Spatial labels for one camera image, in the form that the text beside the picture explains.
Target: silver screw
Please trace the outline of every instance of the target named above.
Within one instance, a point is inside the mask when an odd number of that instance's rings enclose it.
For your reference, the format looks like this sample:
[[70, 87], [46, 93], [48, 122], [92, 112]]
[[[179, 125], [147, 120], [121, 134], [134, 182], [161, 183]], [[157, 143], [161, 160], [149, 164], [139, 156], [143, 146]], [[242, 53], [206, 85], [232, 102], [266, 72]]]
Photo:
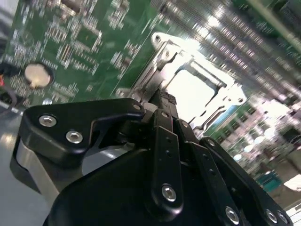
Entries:
[[233, 222], [233, 224], [238, 225], [239, 224], [239, 217], [237, 213], [229, 206], [225, 209], [227, 217], [230, 219], [230, 221]]
[[77, 131], [69, 131], [66, 134], [66, 139], [74, 144], [79, 144], [83, 140], [83, 136]]
[[209, 140], [209, 139], [208, 139], [208, 143], [209, 143], [211, 146], [213, 146], [213, 147], [215, 146], [215, 143], [214, 143], [212, 140]]
[[133, 105], [134, 109], [136, 110], [141, 110], [141, 107], [139, 107], [138, 105]]
[[288, 224], [288, 220], [286, 219], [286, 217], [283, 215], [283, 213], [278, 212], [278, 216], [280, 217], [280, 219], [282, 219], [282, 221], [286, 224]]
[[183, 125], [184, 127], [188, 128], [188, 124], [187, 124], [187, 122], [185, 122], [185, 121], [182, 121], [182, 125]]
[[278, 222], [276, 216], [270, 210], [266, 210], [265, 213], [267, 214], [268, 218], [275, 224]]
[[42, 103], [42, 105], [51, 105], [51, 104], [52, 104], [52, 99], [49, 98], [45, 98]]
[[170, 202], [174, 202], [177, 198], [177, 195], [176, 195], [174, 189], [169, 185], [164, 185], [162, 187], [162, 195], [164, 198], [166, 198]]
[[168, 118], [168, 115], [165, 112], [161, 113], [165, 118]]
[[56, 125], [57, 121], [55, 117], [52, 117], [50, 115], [43, 115], [39, 117], [39, 123], [45, 127], [53, 127]]

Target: mounting hole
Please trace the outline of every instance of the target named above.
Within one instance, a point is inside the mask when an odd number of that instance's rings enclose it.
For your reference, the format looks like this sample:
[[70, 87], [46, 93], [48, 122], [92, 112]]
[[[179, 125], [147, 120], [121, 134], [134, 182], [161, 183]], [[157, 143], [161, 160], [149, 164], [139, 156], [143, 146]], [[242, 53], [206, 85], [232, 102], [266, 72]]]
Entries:
[[156, 41], [156, 42], [160, 42], [160, 41], [161, 41], [161, 38], [160, 38], [160, 36], [159, 36], [159, 35], [156, 35], [156, 37], [155, 37], [155, 41]]
[[208, 157], [208, 155], [206, 155], [206, 154], [203, 154], [203, 157], [204, 157], [204, 159], [206, 159], [206, 160], [209, 160], [209, 157]]
[[182, 121], [182, 125], [183, 125], [185, 128], [188, 128], [188, 127], [189, 127], [188, 123], [185, 122], [185, 121]]
[[277, 218], [276, 218], [276, 216], [270, 211], [270, 210], [266, 210], [266, 214], [267, 214], [267, 216], [268, 216], [268, 218], [272, 221], [272, 222], [274, 222], [275, 224], [277, 224]]
[[133, 107], [134, 107], [134, 109], [136, 109], [136, 110], [141, 110], [141, 107], [138, 106], [138, 105], [133, 105]]
[[215, 146], [214, 142], [212, 140], [208, 140], [208, 143], [211, 145], [211, 146]]
[[166, 150], [165, 153], [169, 158], [171, 158], [171, 152], [169, 150]]
[[216, 172], [213, 169], [210, 169], [209, 172], [213, 175], [216, 176]]
[[280, 219], [281, 219], [284, 223], [288, 224], [288, 220], [286, 219], [286, 217], [284, 216], [283, 213], [281, 213], [280, 211], [278, 211], [278, 216], [280, 217]]
[[168, 118], [168, 114], [167, 114], [167, 113], [162, 112], [161, 114], [162, 114], [165, 118]]

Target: gray floor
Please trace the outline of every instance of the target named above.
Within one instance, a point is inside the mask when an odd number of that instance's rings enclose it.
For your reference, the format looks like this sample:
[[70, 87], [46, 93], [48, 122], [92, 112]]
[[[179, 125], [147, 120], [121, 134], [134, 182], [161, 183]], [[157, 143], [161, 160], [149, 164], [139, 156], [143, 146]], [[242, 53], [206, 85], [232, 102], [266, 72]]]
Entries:
[[46, 202], [9, 169], [20, 120], [14, 113], [0, 119], [0, 226], [41, 226], [49, 211]]

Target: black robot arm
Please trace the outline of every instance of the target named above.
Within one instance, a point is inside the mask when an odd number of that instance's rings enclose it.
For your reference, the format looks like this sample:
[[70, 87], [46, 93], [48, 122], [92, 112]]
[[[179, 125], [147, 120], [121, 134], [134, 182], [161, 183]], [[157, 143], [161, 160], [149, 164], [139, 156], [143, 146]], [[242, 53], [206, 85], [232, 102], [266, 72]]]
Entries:
[[[144, 107], [127, 98], [27, 109], [11, 170], [48, 201], [44, 225], [292, 226], [218, 143], [196, 139], [175, 104], [158, 90]], [[83, 176], [95, 134], [102, 150], [134, 148]]]

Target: motherboard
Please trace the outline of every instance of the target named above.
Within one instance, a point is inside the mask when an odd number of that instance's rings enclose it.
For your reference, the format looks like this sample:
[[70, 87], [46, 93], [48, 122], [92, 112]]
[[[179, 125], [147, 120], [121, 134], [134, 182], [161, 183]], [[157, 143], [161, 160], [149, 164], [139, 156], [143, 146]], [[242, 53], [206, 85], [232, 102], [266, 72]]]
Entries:
[[4, 82], [26, 106], [115, 97], [152, 56], [161, 20], [145, 0], [20, 1], [3, 60], [22, 75]]
[[0, 66], [17, 98], [0, 100], [147, 102], [160, 87], [198, 138], [272, 191], [275, 161], [301, 146], [301, 4], [256, 2], [20, 0]]

